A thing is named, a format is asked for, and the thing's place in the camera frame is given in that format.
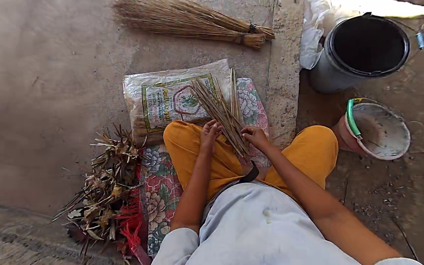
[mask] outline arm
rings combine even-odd
[[[271,144],[263,130],[246,127],[243,137],[273,163],[284,183],[328,241],[361,264],[374,264],[401,254],[364,226],[350,210],[294,166]]]
[[[216,120],[204,125],[201,132],[201,147],[197,156],[191,178],[181,195],[176,207],[171,230],[187,227],[199,234],[202,214],[207,203],[207,188],[209,186],[212,154],[215,140],[222,133],[223,126]]]

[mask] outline mustard yellow pants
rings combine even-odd
[[[174,121],[164,130],[164,143],[183,189],[191,178],[194,163],[199,154],[201,131],[201,127],[182,121]],[[239,179],[242,174],[242,166],[233,153],[232,146],[226,144],[226,141],[227,139],[221,135],[215,143],[207,191],[208,200],[222,187]],[[325,189],[325,178],[333,170],[338,156],[338,141],[331,129],[315,125],[302,130],[291,145],[282,151],[282,154]],[[293,197],[273,166],[261,182]]]

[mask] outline finger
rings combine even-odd
[[[251,139],[252,139],[251,135],[244,133],[244,134],[242,134],[242,137],[245,138],[245,140],[247,140],[248,142],[251,142]]]
[[[241,130],[241,133],[251,133],[251,134],[253,134],[253,132],[254,132],[254,128],[251,127],[251,126],[246,126],[245,128],[243,128]]]
[[[220,132],[218,132],[218,133],[216,133],[215,134],[215,136],[214,136],[214,139],[217,139],[219,136],[221,136],[222,135],[222,131],[220,131]]]
[[[214,125],[215,123],[217,123],[217,120],[216,119],[213,119],[213,120],[211,120],[211,121],[209,121],[208,123],[206,123],[205,125],[204,125],[204,127],[206,127],[207,126],[207,128],[210,128],[212,125]]]
[[[219,123],[215,123],[214,125],[212,125],[211,130],[210,130],[209,133],[211,133],[212,135],[214,135],[218,130],[219,130]]]
[[[216,133],[219,133],[219,132],[221,132],[223,130],[223,126],[222,125],[220,125],[219,127],[217,127],[217,132]]]

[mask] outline belt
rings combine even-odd
[[[252,182],[260,174],[260,171],[259,171],[258,167],[256,166],[256,164],[253,162],[253,160],[251,160],[251,163],[253,164],[253,168],[251,169],[251,171],[248,174],[241,177],[239,180],[232,181],[231,183],[225,185],[225,187],[221,188],[219,190],[219,192],[215,193],[215,195],[212,197],[212,199],[205,205],[204,214],[202,215],[202,225],[205,223],[205,219],[207,218],[207,215],[209,214],[209,212],[212,208],[212,205],[214,204],[217,197],[219,195],[221,195],[221,193],[223,193],[225,190],[227,190],[231,186],[234,186],[234,185],[237,185],[237,184],[240,184],[240,183]]]

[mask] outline floral mat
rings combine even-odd
[[[268,117],[250,78],[237,80],[237,94],[244,123],[262,128],[268,136]],[[252,160],[260,167],[268,166],[268,159],[255,147],[250,149]],[[155,256],[165,235],[170,231],[174,210],[183,192],[178,175],[164,144],[150,146],[143,152],[143,164],[148,171],[142,173],[145,182],[144,209],[148,217],[148,250]]]

